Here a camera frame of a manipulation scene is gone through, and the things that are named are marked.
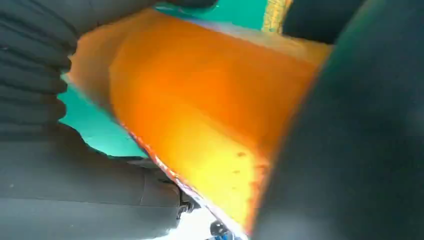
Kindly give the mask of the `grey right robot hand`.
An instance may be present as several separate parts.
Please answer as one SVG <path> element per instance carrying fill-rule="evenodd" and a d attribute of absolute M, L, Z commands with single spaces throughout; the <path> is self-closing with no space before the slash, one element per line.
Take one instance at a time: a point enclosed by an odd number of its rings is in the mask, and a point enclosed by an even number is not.
<path fill-rule="evenodd" d="M 61 123 L 84 34 L 155 0 L 0 3 L 0 237 L 145 240 L 178 224 L 180 191 Z M 255 240 L 424 237 L 424 3 L 296 0 L 283 33 L 335 49 L 295 117 Z"/>

